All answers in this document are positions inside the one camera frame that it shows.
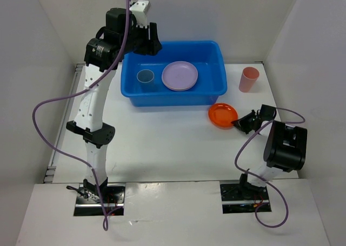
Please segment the orange plastic plate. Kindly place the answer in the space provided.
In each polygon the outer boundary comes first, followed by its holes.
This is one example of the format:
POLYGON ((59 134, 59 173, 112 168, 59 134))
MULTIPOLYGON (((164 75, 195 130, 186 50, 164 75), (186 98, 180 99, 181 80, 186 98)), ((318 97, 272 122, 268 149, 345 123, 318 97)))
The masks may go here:
POLYGON ((238 120, 237 111, 226 103, 215 103, 208 110, 210 122, 218 128, 230 129, 233 122, 238 120))

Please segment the blue plastic cup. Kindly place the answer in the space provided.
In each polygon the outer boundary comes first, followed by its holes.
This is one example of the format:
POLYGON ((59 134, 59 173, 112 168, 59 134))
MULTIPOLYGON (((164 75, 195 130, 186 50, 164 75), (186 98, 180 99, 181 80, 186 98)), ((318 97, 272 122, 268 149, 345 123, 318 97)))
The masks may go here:
POLYGON ((142 92, 153 92, 155 75, 149 69, 143 69, 137 73, 137 81, 142 92))

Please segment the pink plastic plate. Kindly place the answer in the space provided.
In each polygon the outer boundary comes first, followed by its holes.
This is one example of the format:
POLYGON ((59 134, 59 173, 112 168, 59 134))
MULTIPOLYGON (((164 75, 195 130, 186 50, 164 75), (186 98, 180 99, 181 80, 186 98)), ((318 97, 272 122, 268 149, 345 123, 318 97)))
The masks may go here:
POLYGON ((176 88, 176 87, 171 87, 171 86, 168 86, 168 85, 166 85, 166 87, 169 90, 172 90, 172 91, 187 91, 187 90, 190 90, 191 88, 193 88, 194 85, 191 85, 191 86, 188 86, 188 87, 183 87, 183 88, 176 88))

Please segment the purple plastic plate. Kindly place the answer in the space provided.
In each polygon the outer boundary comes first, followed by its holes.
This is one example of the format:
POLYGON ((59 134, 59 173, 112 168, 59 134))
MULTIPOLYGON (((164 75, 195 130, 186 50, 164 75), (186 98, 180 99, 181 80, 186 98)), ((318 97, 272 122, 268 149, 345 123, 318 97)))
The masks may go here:
POLYGON ((195 85, 197 80, 197 68, 185 61, 172 62, 162 72, 162 82, 165 86, 183 88, 195 85))

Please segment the pink plastic cup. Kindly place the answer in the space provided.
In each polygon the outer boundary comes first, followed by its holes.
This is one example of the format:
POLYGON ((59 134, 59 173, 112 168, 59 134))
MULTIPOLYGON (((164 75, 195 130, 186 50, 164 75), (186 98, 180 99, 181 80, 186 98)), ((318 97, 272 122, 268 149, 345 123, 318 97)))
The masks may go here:
POLYGON ((239 90, 241 92, 249 92, 251 88, 254 86, 255 82, 259 78, 260 73, 256 68, 246 67, 242 71, 239 90))

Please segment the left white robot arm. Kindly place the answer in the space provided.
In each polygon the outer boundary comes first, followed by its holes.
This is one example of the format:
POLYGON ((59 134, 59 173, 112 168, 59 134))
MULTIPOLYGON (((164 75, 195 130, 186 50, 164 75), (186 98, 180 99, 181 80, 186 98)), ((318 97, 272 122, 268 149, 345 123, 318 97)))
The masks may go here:
POLYGON ((147 20, 147 9, 136 2, 126 11, 112 8, 105 16, 106 25, 86 45, 85 83, 78 113, 66 128, 81 135, 86 147, 88 169, 83 188, 93 201, 103 202, 108 195, 105 169, 107 146, 115 128, 103 122, 103 111, 110 83, 124 55, 156 55, 162 45, 156 23, 147 20))

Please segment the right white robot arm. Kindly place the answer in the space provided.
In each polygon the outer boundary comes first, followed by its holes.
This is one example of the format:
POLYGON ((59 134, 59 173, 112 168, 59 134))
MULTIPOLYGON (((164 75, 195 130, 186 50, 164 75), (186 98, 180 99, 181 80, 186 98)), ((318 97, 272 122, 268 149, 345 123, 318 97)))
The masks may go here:
POLYGON ((267 182, 279 174, 301 170, 305 164, 307 129, 275 120, 277 110, 263 104, 260 110, 252 110, 246 116, 232 121, 233 126, 245 134, 251 131, 260 133, 264 125, 271 126, 264 148, 263 165, 256 170, 246 170, 239 178, 237 193, 243 199, 263 192, 267 182))

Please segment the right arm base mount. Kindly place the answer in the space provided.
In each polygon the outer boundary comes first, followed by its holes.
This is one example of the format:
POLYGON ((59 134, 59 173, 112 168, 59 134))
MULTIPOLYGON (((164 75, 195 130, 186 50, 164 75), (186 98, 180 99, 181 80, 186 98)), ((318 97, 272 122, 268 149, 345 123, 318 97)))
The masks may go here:
POLYGON ((220 185, 223 214, 271 212, 269 195, 266 189, 261 192, 240 190, 238 183, 221 183, 220 185))

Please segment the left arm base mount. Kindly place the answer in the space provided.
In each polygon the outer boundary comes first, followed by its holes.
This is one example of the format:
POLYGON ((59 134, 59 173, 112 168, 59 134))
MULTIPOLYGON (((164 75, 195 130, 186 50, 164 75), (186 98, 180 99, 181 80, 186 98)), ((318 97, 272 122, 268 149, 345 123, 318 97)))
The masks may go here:
MULTIPOLYGON (((88 193, 83 188, 83 184, 79 184, 73 190, 79 190, 76 196, 74 216, 103 216, 103 211, 99 198, 88 193)), ((106 189, 106 195, 103 197, 106 213, 111 216, 123 216, 125 201, 125 183, 109 183, 106 189)))

